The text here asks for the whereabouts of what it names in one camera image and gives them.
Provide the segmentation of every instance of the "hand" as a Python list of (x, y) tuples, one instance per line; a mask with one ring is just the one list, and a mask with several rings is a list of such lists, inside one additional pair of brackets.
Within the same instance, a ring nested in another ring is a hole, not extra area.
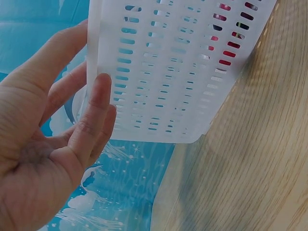
[(0, 83), (0, 230), (34, 231), (61, 209), (113, 131), (111, 79), (99, 75), (81, 120), (58, 137), (40, 126), (86, 83), (86, 64), (53, 84), (87, 43), (87, 22), (53, 36)]

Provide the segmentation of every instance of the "light wood table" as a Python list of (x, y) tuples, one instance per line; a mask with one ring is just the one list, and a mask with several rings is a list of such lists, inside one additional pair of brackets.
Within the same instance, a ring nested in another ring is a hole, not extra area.
[(177, 145), (152, 231), (308, 231), (308, 0), (279, 0), (208, 134)]

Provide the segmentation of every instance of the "knuckle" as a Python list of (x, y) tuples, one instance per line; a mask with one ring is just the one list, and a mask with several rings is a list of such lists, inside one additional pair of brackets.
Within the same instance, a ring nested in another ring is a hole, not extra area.
[(82, 132), (89, 134), (92, 137), (96, 137), (97, 135), (97, 129), (92, 126), (87, 120), (81, 120), (78, 124), (78, 129)]

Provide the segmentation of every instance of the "blue background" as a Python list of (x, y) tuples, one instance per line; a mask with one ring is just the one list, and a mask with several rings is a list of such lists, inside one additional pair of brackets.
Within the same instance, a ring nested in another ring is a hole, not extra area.
[[(86, 19), (88, 10), (89, 0), (0, 0), (0, 80), (54, 33)], [(64, 72), (84, 55), (85, 50)], [(61, 108), (42, 129), (51, 136), (71, 125)], [(110, 141), (64, 208), (41, 231), (149, 230), (153, 201), (173, 150), (173, 144)]]

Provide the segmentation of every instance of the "white plastic basket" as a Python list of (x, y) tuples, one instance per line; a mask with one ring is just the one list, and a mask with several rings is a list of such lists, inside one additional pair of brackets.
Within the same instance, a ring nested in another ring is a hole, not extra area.
[(87, 91), (97, 74), (111, 75), (112, 139), (191, 143), (205, 134), (275, 2), (91, 0)]

